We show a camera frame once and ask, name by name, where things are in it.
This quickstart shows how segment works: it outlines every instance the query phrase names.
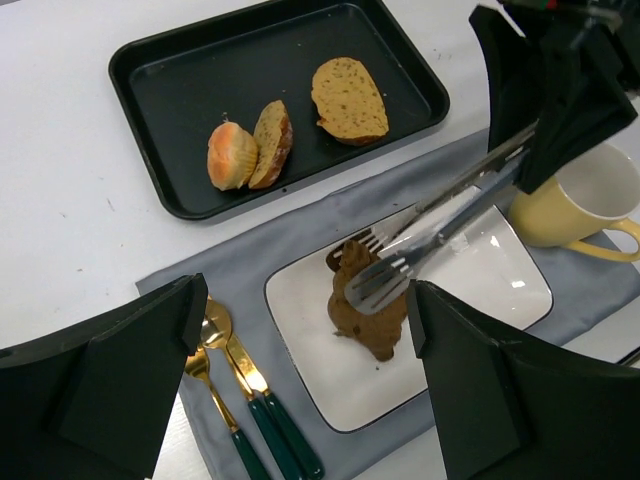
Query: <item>gold fork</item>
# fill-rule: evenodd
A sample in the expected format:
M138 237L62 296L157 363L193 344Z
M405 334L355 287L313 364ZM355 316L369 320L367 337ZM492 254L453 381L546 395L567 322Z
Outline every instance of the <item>gold fork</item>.
M260 457L258 457L253 449L253 445L251 445L247 436L238 426L238 423L235 418L233 418L231 411L225 405L222 397L218 393L218 390L213 386L213 382L209 377L209 368L209 357L202 345L198 345L195 355L187 357L187 363L184 367L185 373L190 377L202 381L209 388L213 401L215 402L216 407L218 407L220 415L222 415L224 422L227 424L227 427L231 432L233 444L235 445L251 480L271 480L267 470L260 461Z

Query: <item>gray cloth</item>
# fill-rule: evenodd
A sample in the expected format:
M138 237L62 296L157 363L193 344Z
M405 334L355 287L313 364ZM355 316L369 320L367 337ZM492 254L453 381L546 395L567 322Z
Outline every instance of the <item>gray cloth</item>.
M472 135L287 213L151 275L139 283L139 290L146 293L181 275L202 272L211 294L230 309L235 331L272 390L322 458L326 479L352 479L434 425L429 395L419 395L354 433L340 434L329 428L307 394L274 326L265 302L265 282L287 264L435 192L482 157L486 138L486 133ZM596 235L593 241L612 245L604 234ZM640 276L631 265L561 249L531 253L554 294L551 313L530 329L547 341L564 344L640 294ZM222 353L215 351L210 357L211 378L273 478L282 478ZM205 386L184 378L180 395L212 477L248 478Z

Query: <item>cake slice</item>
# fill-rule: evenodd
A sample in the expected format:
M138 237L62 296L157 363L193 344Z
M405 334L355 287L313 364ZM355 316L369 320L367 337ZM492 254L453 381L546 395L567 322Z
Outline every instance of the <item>cake slice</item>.
M258 144L258 164L249 180L249 188L270 187L280 176L293 145L293 127L282 100L268 104L253 132Z
M324 128L339 142L367 145L384 137L389 121L378 87L358 60L329 60L313 75L311 99Z

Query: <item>bread crust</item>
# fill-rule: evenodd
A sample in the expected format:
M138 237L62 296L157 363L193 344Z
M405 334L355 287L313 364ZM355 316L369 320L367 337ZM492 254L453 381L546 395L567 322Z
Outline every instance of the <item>bread crust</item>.
M364 147L365 145L369 145L377 140L380 140L384 135L369 135L366 137L358 137L358 138L339 138L334 137L340 143L344 143L345 145L351 145L354 147Z
M278 142L278 148L276 148L276 153L273 156L269 164L269 170L267 173L254 185L251 184L251 180L249 180L249 188L251 190L258 190L262 188L268 188L273 185L280 173L282 172L282 168L289 156L289 152L291 151L291 147L293 146L293 126L291 125L291 120L289 118L289 112L285 108L284 116L282 120L280 120L280 141Z

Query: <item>table surface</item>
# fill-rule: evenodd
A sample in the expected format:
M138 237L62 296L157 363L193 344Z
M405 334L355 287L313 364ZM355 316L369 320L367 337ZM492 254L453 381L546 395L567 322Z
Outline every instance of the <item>table surface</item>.
M138 295L135 282L154 271L488 126L484 60L467 21L478 2L385 0L449 91L443 128L219 225L172 217L158 201L107 64L127 42L254 3L19 0L0 7L0 348L127 303ZM640 158L639 130L636 124L612 142ZM613 238L632 248L630 239ZM630 307L626 320L640 303ZM610 331L619 333L625 321L616 321ZM611 335L610 350L622 348ZM586 343L586 353L601 344ZM206 480L181 408L178 400L154 478ZM394 468L436 468L435 431L389 459L402 460ZM385 478L384 465L361 478Z

